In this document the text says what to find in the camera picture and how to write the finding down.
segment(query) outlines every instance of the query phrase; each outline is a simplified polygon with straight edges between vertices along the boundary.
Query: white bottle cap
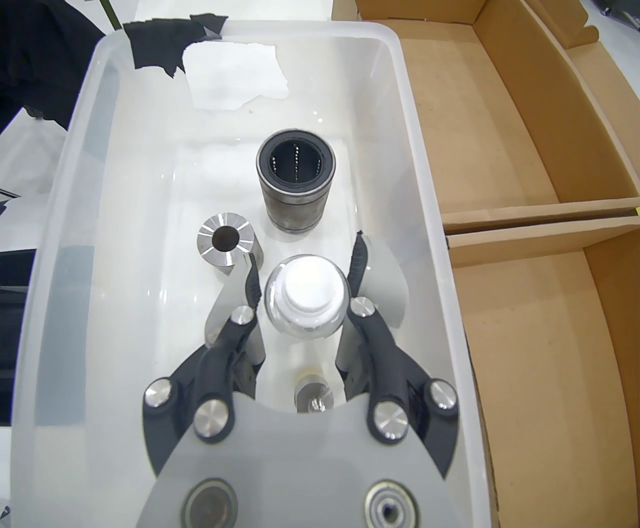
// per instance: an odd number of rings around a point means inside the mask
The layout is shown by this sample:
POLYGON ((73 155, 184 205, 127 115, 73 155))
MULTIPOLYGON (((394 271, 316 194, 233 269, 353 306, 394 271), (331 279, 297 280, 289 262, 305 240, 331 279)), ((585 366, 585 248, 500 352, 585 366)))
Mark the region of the white bottle cap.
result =
POLYGON ((318 328, 335 319, 344 301, 344 283, 335 265, 315 255, 292 260, 275 284, 280 313, 303 328, 318 328))

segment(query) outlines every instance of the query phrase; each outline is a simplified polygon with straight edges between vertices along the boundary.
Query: plastic storage container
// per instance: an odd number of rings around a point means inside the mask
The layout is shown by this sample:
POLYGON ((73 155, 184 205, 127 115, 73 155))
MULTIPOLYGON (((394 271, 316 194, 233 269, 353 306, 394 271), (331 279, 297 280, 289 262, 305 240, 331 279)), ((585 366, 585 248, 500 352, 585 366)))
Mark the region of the plastic storage container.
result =
MULTIPOLYGON (((197 110, 182 72, 172 79, 160 68, 134 69, 124 32, 95 51, 29 291, 12 525, 136 524, 154 483, 143 391, 204 341, 223 277, 200 258, 195 237, 211 214, 233 211, 252 223, 264 249, 263 287, 278 262, 301 253, 346 272, 358 229, 390 246, 410 290, 398 345, 459 393, 461 433, 447 485, 463 524, 488 527, 472 370, 398 38, 363 22, 228 22, 220 44, 230 42, 275 46, 286 96, 266 92, 237 109, 197 110), (336 157, 324 216, 304 237, 268 220, 255 170, 264 139, 292 127, 324 138, 336 157)), ((251 79, 233 78, 237 71, 212 84, 214 103, 237 97, 251 79)), ((259 317, 268 321, 263 306, 259 317)), ((263 328, 267 354, 272 331, 263 328)), ((287 366, 274 371, 268 363, 257 399, 293 406, 293 392, 274 389, 290 375, 287 366)))

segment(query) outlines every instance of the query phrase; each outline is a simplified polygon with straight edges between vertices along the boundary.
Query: metal bushing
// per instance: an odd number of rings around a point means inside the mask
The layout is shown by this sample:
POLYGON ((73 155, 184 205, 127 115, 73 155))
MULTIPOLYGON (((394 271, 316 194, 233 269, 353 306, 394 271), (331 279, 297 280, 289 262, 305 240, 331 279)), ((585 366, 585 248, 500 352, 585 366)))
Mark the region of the metal bushing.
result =
POLYGON ((335 173, 325 140, 302 130, 280 131, 262 144, 256 167, 267 213, 279 229, 304 233, 320 222, 335 173))
POLYGON ((245 253, 252 253, 258 269, 264 261, 253 227, 234 212, 223 212, 209 218, 198 231, 198 252, 212 266, 229 274, 245 253))
POLYGON ((365 498, 367 528, 416 528, 418 511, 413 497, 393 481, 374 484, 365 498))

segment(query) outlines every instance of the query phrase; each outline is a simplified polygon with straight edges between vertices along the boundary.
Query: metal cylinder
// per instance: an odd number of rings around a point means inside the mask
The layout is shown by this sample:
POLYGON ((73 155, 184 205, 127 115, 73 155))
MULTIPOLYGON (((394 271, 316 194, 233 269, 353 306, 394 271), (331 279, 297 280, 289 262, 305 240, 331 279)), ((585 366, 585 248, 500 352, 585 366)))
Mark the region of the metal cylinder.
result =
POLYGON ((293 396, 299 413, 318 413, 333 409, 333 392, 320 376, 309 374, 296 385, 293 396))
POLYGON ((255 257, 258 269, 264 261, 253 227, 234 212, 215 214, 198 231, 198 252, 212 266, 229 274, 234 264, 246 253, 255 257))
POLYGON ((325 140, 302 130, 278 132, 258 150, 256 167, 267 213, 278 228, 304 233, 320 222, 335 173, 325 140))

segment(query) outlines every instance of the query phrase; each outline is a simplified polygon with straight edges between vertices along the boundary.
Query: cardboard divider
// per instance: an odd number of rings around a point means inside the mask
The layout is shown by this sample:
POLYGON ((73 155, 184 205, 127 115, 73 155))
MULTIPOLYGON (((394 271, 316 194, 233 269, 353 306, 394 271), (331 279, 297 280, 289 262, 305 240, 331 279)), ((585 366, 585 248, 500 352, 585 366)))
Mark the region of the cardboard divider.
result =
POLYGON ((567 220, 638 216, 639 209, 640 198, 526 205, 482 211, 450 212, 442 215, 442 225, 446 234, 459 234, 567 220))
POLYGON ((451 235, 449 257, 455 267, 578 251, 640 228, 640 217, 580 220, 451 235))
POLYGON ((640 219, 503 231, 448 237, 500 522, 634 526, 640 219))
POLYGON ((524 0, 488 0, 474 29, 562 202, 640 194, 636 172, 568 55, 524 0))

